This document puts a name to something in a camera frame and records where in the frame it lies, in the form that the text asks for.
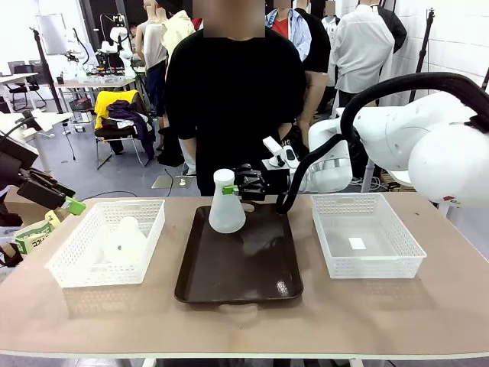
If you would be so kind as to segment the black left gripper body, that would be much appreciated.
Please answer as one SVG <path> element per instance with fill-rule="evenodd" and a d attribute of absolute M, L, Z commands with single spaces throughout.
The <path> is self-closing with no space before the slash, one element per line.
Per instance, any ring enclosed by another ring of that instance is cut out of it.
<path fill-rule="evenodd" d="M 28 181 L 23 171 L 28 162 L 28 154 L 10 155 L 0 152 L 0 191 L 11 185 L 21 187 Z"/>

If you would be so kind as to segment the green white paper bag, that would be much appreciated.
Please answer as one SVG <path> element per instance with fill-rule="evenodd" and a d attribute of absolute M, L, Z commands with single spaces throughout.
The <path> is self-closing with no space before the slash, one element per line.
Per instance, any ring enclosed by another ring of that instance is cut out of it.
<path fill-rule="evenodd" d="M 59 224 L 60 221 L 56 213 L 50 210 L 45 214 L 43 220 L 25 226 L 15 232 L 15 244 L 21 255 L 31 254 Z"/>

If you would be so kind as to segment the bystander in blue shirt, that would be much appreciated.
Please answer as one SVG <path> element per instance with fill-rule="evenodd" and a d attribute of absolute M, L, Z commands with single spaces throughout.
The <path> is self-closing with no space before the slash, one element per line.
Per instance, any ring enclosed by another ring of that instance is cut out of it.
<path fill-rule="evenodd" d="M 319 18 L 307 12 L 309 0 L 273 0 L 266 15 L 268 28 L 292 42 L 306 74 L 303 111 L 297 119 L 303 144 L 309 145 L 309 128 L 329 81 L 331 44 Z"/>

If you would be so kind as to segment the white perforated plastic basket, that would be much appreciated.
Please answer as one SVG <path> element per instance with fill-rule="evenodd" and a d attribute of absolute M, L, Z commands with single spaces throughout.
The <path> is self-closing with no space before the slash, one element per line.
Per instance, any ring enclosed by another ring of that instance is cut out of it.
<path fill-rule="evenodd" d="M 411 279 L 426 253 L 380 193 L 310 197 L 313 222 L 332 279 Z M 366 249 L 348 241 L 362 238 Z"/>
<path fill-rule="evenodd" d="M 119 200 L 95 204 L 45 268 L 61 288 L 140 284 L 146 275 L 165 223 L 164 199 Z M 146 252 L 136 264 L 112 264 L 102 253 L 101 234 L 114 230 L 119 221 L 133 216 L 147 238 Z"/>

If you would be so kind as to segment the yellow garment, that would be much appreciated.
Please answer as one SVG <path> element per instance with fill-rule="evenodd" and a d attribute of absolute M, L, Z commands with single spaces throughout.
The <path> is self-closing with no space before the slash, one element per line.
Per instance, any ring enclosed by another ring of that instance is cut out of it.
<path fill-rule="evenodd" d="M 118 100 L 133 102 L 136 96 L 140 93 L 137 90 L 129 90 L 124 92 L 101 91 L 96 99 L 94 112 L 96 114 L 95 130 L 102 128 L 102 120 L 109 118 L 108 106 Z"/>

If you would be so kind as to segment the black office chair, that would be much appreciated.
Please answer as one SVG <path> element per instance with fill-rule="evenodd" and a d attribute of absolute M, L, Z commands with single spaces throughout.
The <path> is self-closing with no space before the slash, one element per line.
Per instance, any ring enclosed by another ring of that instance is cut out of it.
<path fill-rule="evenodd" d="M 13 74 L 21 74 L 21 73 L 36 73 L 36 66 L 32 64 L 16 64 L 13 66 Z M 11 97 L 12 97 L 12 107 L 17 112 L 22 109 L 26 109 L 28 107 L 28 91 L 35 93 L 41 100 L 41 104 L 36 106 L 36 108 L 45 108 L 47 106 L 46 100 L 40 95 L 39 89 L 40 85 L 37 80 L 37 74 L 34 76 L 27 76 L 26 82 L 23 80 L 15 82 L 15 87 L 7 86 Z M 24 95 L 24 105 L 16 106 L 15 96 L 17 94 Z"/>

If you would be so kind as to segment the black light stand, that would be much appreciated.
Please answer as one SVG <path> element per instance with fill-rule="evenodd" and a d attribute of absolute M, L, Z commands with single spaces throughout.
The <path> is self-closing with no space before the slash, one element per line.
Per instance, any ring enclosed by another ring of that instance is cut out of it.
<path fill-rule="evenodd" d="M 49 89 L 51 91 L 53 100 L 54 100 L 55 105 L 57 107 L 57 112 L 59 114 L 61 114 L 61 113 L 63 113 L 63 109 L 61 107 L 61 104 L 60 104 L 60 100 L 59 100 L 57 91 L 56 91 L 56 89 L 54 87 L 53 77 L 52 77 L 52 75 L 50 73 L 50 68 L 49 68 L 47 59 L 46 59 L 46 57 L 44 55 L 44 51 L 43 51 L 43 48 L 42 48 L 42 45 L 41 45 L 41 42 L 40 42 L 40 34 L 39 34 L 39 31 L 37 31 L 34 28 L 31 28 L 31 30 L 32 30 L 32 32 L 34 34 L 34 40 L 35 40 L 36 45 L 37 45 L 37 49 L 38 49 L 38 53 L 39 53 L 39 56 L 40 56 L 40 61 L 41 61 L 42 69 L 43 69 L 43 74 L 46 77 L 47 85 L 49 86 Z"/>

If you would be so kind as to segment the purple garment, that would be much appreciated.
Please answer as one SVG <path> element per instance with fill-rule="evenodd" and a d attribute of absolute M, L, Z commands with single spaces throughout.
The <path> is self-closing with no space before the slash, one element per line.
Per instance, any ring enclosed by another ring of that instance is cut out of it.
<path fill-rule="evenodd" d="M 153 130 L 153 126 L 149 123 L 147 117 L 138 111 L 138 104 L 136 102 L 128 102 L 126 100 L 117 100 L 107 107 L 108 116 L 112 120 L 121 122 L 127 120 L 133 123 L 135 128 L 135 134 L 141 141 L 141 145 L 147 155 L 147 158 L 151 161 L 154 159 L 154 142 L 156 136 Z"/>

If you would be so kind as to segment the dark brown plastic tray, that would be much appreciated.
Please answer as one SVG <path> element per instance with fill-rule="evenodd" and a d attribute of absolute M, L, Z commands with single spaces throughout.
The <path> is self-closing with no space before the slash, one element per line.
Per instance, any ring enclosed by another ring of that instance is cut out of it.
<path fill-rule="evenodd" d="M 303 293 L 287 215 L 272 203 L 252 203 L 232 234 L 209 224 L 209 206 L 196 209 L 174 297 L 185 304 L 261 304 Z"/>

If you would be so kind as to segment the mannequin in pale yellow shirt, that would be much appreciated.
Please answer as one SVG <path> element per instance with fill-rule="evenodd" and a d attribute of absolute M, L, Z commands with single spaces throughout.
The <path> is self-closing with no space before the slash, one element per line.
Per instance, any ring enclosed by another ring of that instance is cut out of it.
<path fill-rule="evenodd" d="M 162 24 L 160 41 L 167 50 L 167 65 L 170 65 L 173 52 L 178 44 L 195 32 L 192 20 L 185 10 L 178 11 Z"/>

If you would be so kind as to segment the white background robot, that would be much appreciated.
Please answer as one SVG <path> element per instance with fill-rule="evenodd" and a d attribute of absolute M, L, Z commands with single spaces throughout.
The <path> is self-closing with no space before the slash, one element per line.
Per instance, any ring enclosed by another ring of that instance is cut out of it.
<path fill-rule="evenodd" d="M 99 16 L 103 41 L 98 51 L 99 67 L 105 75 L 136 77 L 132 66 L 134 56 L 130 34 L 122 14 Z"/>

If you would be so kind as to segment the black metal chair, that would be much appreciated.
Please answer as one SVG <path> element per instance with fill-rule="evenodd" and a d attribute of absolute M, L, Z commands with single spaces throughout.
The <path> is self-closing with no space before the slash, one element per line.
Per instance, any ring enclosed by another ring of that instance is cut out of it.
<path fill-rule="evenodd" d="M 142 140 L 139 137 L 134 126 L 128 126 L 122 129 L 102 127 L 95 130 L 96 170 L 100 170 L 105 164 L 107 164 L 112 159 L 113 156 L 124 154 L 125 149 L 123 143 L 125 141 L 129 141 L 132 143 L 137 159 L 143 167 L 148 166 L 148 164 L 155 158 L 152 141 Z M 141 155 L 139 154 L 136 141 L 139 141 L 141 147 L 144 149 L 144 152 L 147 157 L 146 161 L 142 160 Z M 109 146 L 109 153 L 106 158 L 102 158 L 100 155 L 99 146 L 102 143 L 108 144 Z"/>

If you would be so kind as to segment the translucent white conical flask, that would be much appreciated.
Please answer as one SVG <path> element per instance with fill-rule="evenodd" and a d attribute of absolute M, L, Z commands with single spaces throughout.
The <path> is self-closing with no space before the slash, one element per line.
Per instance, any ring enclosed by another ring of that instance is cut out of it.
<path fill-rule="evenodd" d="M 133 216 L 122 218 L 112 231 L 103 228 L 100 241 L 105 261 L 118 265 L 140 262 L 147 248 L 147 238 Z"/>
<path fill-rule="evenodd" d="M 213 174 L 215 192 L 209 213 L 210 226 L 219 233 L 231 234 L 241 229 L 246 220 L 238 195 L 223 195 L 224 186 L 235 185 L 235 174 L 229 169 L 219 169 Z"/>

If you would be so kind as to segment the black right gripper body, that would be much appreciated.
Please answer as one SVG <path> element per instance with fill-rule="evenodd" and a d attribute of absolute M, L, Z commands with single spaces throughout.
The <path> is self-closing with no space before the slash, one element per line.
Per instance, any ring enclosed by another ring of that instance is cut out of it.
<path fill-rule="evenodd" d="M 266 196 L 279 196 L 279 202 L 292 200 L 290 195 L 290 170 L 288 168 L 265 169 L 263 172 L 264 193 Z"/>

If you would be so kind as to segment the white cluttered work table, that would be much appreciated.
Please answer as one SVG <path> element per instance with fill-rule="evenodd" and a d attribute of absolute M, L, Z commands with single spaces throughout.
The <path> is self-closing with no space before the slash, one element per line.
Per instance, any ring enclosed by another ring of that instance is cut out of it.
<path fill-rule="evenodd" d="M 60 96 L 62 106 L 66 111 L 71 112 L 66 96 L 71 96 L 72 100 L 77 96 L 88 96 L 92 103 L 95 103 L 97 95 L 103 90 L 136 89 L 137 83 L 135 78 L 126 76 L 88 76 L 76 80 L 64 80 L 62 83 L 55 82 L 54 88 Z"/>

